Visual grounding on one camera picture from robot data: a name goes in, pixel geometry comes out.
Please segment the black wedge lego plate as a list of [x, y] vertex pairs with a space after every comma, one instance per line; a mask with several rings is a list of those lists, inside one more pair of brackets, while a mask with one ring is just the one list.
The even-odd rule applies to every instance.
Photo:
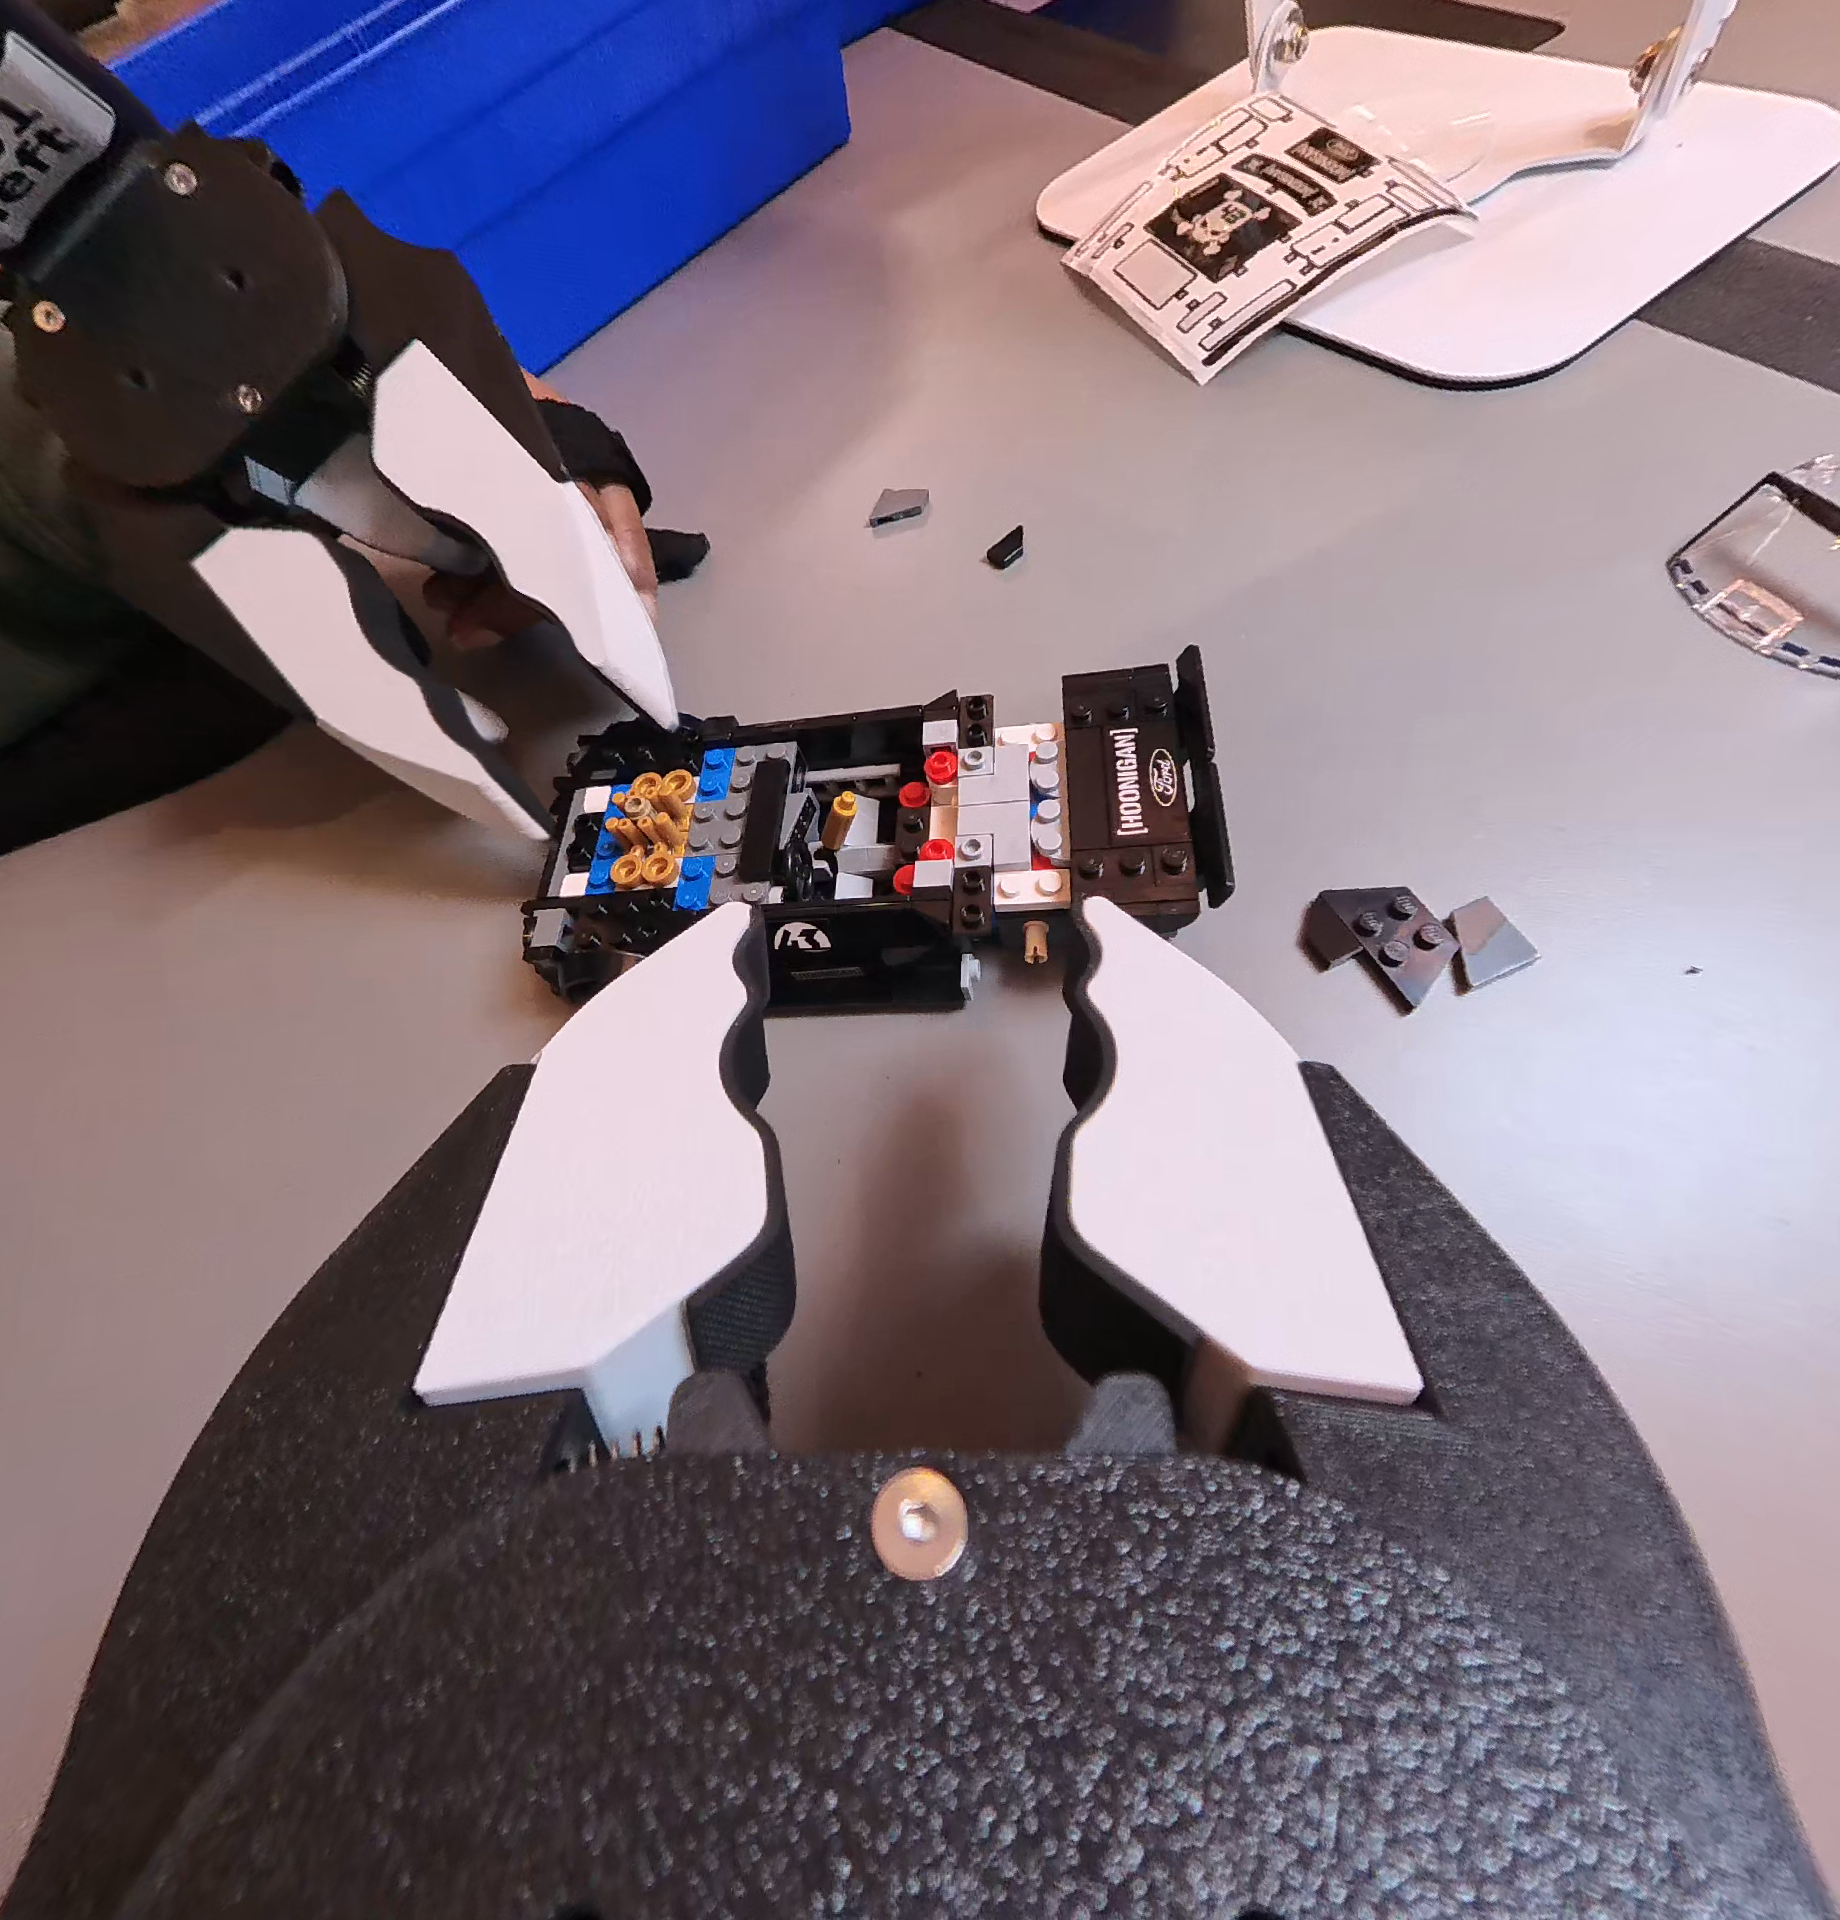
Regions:
[[1303, 943], [1324, 971], [1364, 962], [1405, 1011], [1418, 1007], [1461, 956], [1451, 924], [1405, 888], [1321, 892], [1309, 905]]

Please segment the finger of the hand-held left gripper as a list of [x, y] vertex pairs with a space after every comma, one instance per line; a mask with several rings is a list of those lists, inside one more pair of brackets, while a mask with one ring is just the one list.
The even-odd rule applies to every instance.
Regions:
[[322, 532], [239, 526], [194, 567], [326, 733], [464, 818], [549, 836], [549, 812], [419, 658], [362, 556]]
[[624, 701], [667, 730], [680, 727], [654, 620], [587, 498], [550, 477], [426, 344], [410, 342], [378, 374], [371, 449], [394, 491], [473, 536]]

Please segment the grey wedge lego piece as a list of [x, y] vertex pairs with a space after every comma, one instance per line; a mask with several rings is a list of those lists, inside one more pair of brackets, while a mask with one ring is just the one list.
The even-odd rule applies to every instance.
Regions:
[[1495, 899], [1463, 903], [1451, 916], [1459, 943], [1461, 989], [1475, 992], [1513, 972], [1523, 972], [1539, 958], [1539, 948], [1514, 925]]

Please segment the lego sticker sheet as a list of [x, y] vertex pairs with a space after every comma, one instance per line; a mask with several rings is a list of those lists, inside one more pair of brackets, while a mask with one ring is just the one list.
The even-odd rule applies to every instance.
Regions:
[[1364, 124], [1263, 92], [1186, 138], [1062, 263], [1204, 383], [1405, 234], [1470, 218]]

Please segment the person's left hand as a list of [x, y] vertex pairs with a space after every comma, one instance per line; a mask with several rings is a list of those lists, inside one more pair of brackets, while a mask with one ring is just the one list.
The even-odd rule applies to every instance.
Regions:
[[625, 485], [597, 486], [578, 483], [578, 491], [613, 543], [635, 591], [647, 610], [654, 613], [661, 597], [661, 571], [636, 496]]

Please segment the clear lego windshield piece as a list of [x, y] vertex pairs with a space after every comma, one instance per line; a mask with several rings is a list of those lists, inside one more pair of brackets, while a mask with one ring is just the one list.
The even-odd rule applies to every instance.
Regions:
[[1766, 659], [1840, 682], [1840, 501], [1831, 454], [1766, 473], [1667, 564], [1681, 599]]

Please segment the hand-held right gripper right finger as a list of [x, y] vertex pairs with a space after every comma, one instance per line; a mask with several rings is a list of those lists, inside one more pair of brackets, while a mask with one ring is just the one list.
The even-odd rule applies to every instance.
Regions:
[[1251, 1386], [1410, 1407], [1423, 1375], [1303, 1064], [1107, 899], [1077, 916], [1042, 1319], [1088, 1383], [1149, 1374], [1219, 1448]]

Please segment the lego car model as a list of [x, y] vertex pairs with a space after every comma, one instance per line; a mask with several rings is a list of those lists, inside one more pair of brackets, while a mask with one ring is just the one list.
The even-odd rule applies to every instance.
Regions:
[[1052, 717], [985, 693], [578, 739], [524, 956], [580, 1003], [714, 908], [761, 916], [775, 1013], [944, 1011], [984, 948], [1031, 964], [1105, 899], [1160, 936], [1235, 892], [1204, 659], [1068, 674]]

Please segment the blue plastic bin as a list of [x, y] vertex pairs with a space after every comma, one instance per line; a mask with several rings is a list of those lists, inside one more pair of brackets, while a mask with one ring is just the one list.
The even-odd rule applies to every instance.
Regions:
[[833, 4], [227, 3], [117, 59], [411, 243], [510, 218], [651, 286], [848, 139]]

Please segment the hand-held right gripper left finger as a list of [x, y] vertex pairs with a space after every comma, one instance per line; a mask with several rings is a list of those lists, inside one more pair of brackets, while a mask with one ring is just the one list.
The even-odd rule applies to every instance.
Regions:
[[723, 905], [541, 1049], [414, 1378], [428, 1405], [580, 1390], [651, 1445], [695, 1371], [685, 1312], [786, 1228], [764, 932]]

